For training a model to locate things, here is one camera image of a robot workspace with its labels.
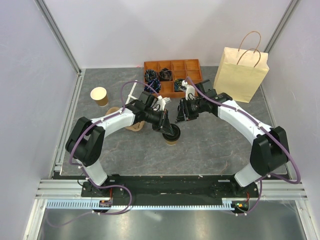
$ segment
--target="paper bag handle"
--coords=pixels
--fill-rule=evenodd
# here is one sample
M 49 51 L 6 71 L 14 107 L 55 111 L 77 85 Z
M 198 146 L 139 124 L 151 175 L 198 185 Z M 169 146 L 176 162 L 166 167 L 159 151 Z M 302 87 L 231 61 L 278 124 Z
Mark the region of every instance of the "paper bag handle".
M 254 52 L 253 52 L 253 53 L 255 53 L 255 52 L 257 51 L 257 48 L 259 47 L 260 42 L 261 42 L 261 34 L 260 34 L 260 32 L 258 32 L 258 31 L 251 31 L 251 32 L 249 32 L 247 35 L 245 35 L 245 37 L 242 39 L 242 42 L 240 43 L 240 46 L 239 46 L 239 48 L 238 48 L 238 52 L 240 51 L 241 45 L 242 45 L 242 43 L 244 42 L 244 40 L 246 39 L 246 37 L 247 37 L 249 34 L 252 34 L 252 33 L 257 33 L 257 34 L 259 34 L 259 36 L 260 36 L 259 43 L 258 43 L 258 45 L 254 48 Z
M 258 49 L 254 49 L 254 48 L 250 48 L 250 49 L 248 49 L 247 51 L 245 51 L 245 52 L 241 55 L 241 57 L 239 58 L 238 62 L 236 63 L 237 65 L 238 65 L 238 63 L 240 62 L 240 59 L 242 58 L 242 56 L 245 55 L 246 52 L 248 52 L 248 51 L 250 51 L 250 50 L 255 50 L 255 51 L 257 51 L 257 52 L 259 53 L 259 60 L 258 60 L 258 61 L 256 62 L 256 64 L 254 65 L 254 68 L 257 66 L 257 64 L 260 62 L 260 59 L 261 59 L 261 53 L 260 53 L 260 51 L 259 51 Z

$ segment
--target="orange compartment tray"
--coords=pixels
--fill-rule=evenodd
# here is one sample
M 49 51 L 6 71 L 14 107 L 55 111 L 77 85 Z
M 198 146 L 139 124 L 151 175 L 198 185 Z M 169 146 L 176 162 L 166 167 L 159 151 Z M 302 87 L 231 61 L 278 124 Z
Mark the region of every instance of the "orange compartment tray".
M 152 69 L 159 73 L 162 69 L 167 68 L 172 71 L 172 80 L 160 81 L 161 90 L 159 94 L 163 98 L 184 98 L 183 91 L 175 91 L 175 80 L 186 79 L 189 76 L 192 81 L 197 84 L 202 82 L 202 73 L 198 59 L 183 60 L 165 60 L 165 61 L 145 61 L 144 73 L 146 70 Z

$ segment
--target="kraft paper bag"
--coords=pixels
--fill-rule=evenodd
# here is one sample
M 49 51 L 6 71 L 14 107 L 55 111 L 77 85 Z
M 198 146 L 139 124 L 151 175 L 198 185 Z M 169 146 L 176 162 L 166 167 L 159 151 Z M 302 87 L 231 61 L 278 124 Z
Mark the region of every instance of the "kraft paper bag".
M 269 71 L 268 53 L 259 52 L 257 47 L 249 50 L 240 47 L 224 48 L 213 88 L 218 94 L 226 93 L 235 101 L 249 103 Z

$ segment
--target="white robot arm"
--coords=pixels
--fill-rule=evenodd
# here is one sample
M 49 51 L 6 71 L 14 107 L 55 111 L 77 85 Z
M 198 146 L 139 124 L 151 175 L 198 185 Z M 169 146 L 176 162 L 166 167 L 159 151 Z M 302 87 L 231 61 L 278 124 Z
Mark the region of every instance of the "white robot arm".
M 229 95 L 226 93 L 217 94 L 209 80 L 196 84 L 197 88 L 207 97 L 224 105 L 232 106 L 236 111 L 214 104 L 201 96 L 191 99 L 189 94 L 195 96 L 195 88 L 185 81 L 182 82 L 182 85 L 188 89 L 188 94 L 186 92 L 185 98 L 180 100 L 176 123 L 194 120 L 199 117 L 200 113 L 209 112 L 231 124 L 252 145 L 250 163 L 234 175 L 234 181 L 240 188 L 248 186 L 288 161 L 284 152 L 260 129 L 263 127 L 288 150 L 287 135 L 283 128 L 279 126 L 272 128 L 250 115 L 259 123 L 257 126 L 239 112 L 241 110 L 247 113 Z
M 143 91 L 139 97 L 127 105 L 122 111 L 120 109 L 116 114 L 114 112 L 110 115 L 115 115 L 108 118 L 103 116 L 99 118 L 87 119 L 81 117 L 75 124 L 71 135 L 65 145 L 66 150 L 71 153 L 77 140 L 83 134 L 83 132 L 93 123 L 96 124 L 88 133 L 88 139 L 81 139 L 80 144 L 77 146 L 73 157 L 82 165 L 91 180 L 98 186 L 101 186 L 107 179 L 107 174 L 101 166 L 99 156 L 101 154 L 104 138 L 110 134 L 122 129 L 146 121 L 152 124 L 152 129 L 156 132 L 162 133 L 163 137 L 170 137 L 178 140 L 180 136 L 179 128 L 174 124 L 170 124 L 168 118 L 168 111 L 165 108 L 166 103 L 170 101 L 170 98 L 162 98 L 159 96 L 157 99 L 146 91 Z

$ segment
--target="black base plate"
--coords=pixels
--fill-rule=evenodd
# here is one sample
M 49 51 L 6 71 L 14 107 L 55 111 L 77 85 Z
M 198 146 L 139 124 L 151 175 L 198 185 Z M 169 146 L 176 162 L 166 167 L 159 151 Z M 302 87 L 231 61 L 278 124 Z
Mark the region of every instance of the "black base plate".
M 229 180 L 232 175 L 166 175 L 166 176 L 108 176 L 103 186 L 122 185 L 132 193 L 133 206 L 191 206 L 221 205 L 222 198 L 258 197 L 257 185 L 250 184 L 235 192 Z M 82 197 L 110 197 L 110 189 L 97 189 L 83 183 Z M 129 194 L 120 187 L 112 188 L 113 205 L 127 205 Z

